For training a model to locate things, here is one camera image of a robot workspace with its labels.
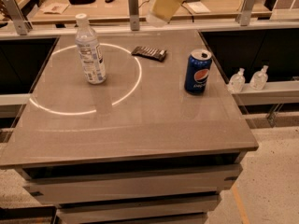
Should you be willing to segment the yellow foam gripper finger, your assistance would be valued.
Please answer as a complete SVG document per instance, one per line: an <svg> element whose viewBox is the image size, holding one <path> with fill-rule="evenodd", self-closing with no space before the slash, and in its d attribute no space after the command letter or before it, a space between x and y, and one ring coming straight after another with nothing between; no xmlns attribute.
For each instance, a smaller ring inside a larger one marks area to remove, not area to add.
<svg viewBox="0 0 299 224"><path fill-rule="evenodd" d="M146 21L154 27L168 24L184 0L150 0Z"/></svg>

